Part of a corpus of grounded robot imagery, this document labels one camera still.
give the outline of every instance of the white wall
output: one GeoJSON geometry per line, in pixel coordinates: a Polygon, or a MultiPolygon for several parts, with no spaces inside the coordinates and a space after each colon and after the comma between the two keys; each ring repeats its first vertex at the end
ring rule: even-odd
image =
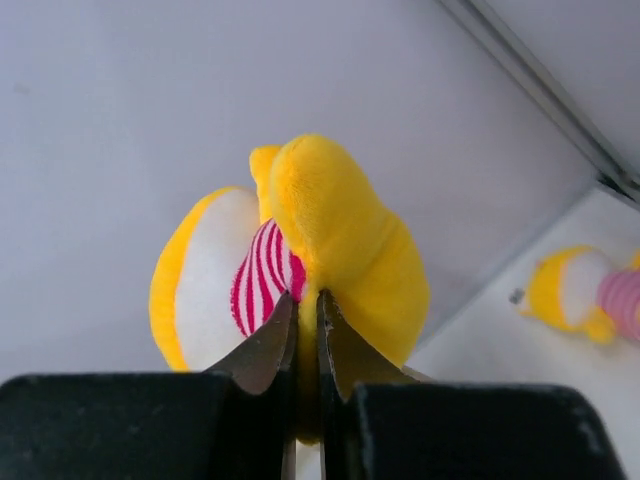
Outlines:
{"type": "Polygon", "coordinates": [[[640,171],[640,3],[488,3],[640,171]]]}
{"type": "Polygon", "coordinates": [[[0,377],[162,368],[155,260],[247,155],[320,131],[414,230],[434,317],[590,167],[435,2],[0,4],[0,377]]]}

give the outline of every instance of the pink and white stripe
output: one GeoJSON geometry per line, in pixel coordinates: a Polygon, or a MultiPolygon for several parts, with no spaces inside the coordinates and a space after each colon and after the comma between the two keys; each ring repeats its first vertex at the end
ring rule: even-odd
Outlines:
{"type": "Polygon", "coordinates": [[[640,340],[640,271],[607,275],[598,288],[597,302],[621,335],[640,340]]]}
{"type": "Polygon", "coordinates": [[[275,221],[269,220],[253,237],[231,287],[231,313],[242,334],[248,337],[260,328],[285,291],[299,302],[305,283],[302,262],[287,247],[275,221]]]}

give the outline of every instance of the striped fabric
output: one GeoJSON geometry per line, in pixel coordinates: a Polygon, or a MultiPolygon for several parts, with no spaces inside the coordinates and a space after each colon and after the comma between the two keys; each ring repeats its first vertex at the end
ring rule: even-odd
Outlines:
{"type": "Polygon", "coordinates": [[[621,335],[640,340],[640,271],[607,275],[598,288],[597,302],[621,335]]]}
{"type": "Polygon", "coordinates": [[[302,299],[306,274],[302,262],[287,247],[273,219],[262,225],[231,287],[231,313],[246,337],[269,318],[280,295],[288,291],[302,299]]]}

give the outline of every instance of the plush toy head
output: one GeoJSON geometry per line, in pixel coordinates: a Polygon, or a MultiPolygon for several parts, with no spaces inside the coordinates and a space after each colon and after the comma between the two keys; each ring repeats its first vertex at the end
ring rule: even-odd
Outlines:
{"type": "Polygon", "coordinates": [[[171,367],[209,367],[299,302],[299,386],[313,395],[316,299],[329,289],[358,333],[397,366],[426,319],[429,288],[409,230],[351,156],[320,135],[250,155],[256,193],[202,199],[167,243],[151,285],[156,343],[171,367]]]}
{"type": "Polygon", "coordinates": [[[597,298],[603,279],[614,270],[613,263],[592,247],[555,252],[538,262],[520,313],[564,332],[585,332],[593,341],[609,342],[613,324],[597,298]]]}

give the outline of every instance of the yellow plush toy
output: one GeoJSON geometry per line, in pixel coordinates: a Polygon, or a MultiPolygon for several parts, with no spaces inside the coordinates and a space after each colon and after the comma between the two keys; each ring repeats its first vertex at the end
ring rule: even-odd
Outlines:
{"type": "Polygon", "coordinates": [[[299,385],[312,396],[316,300],[329,289],[350,325],[401,367],[429,304],[405,224],[323,136],[257,148],[250,169],[256,193],[228,187],[203,198],[160,256],[150,317],[169,365],[209,367],[266,322],[288,291],[300,305],[299,385]]]}
{"type": "Polygon", "coordinates": [[[616,333],[640,340],[639,267],[640,255],[619,269],[596,248],[567,248],[539,261],[513,300],[522,315],[596,343],[610,343],[616,333]]]}

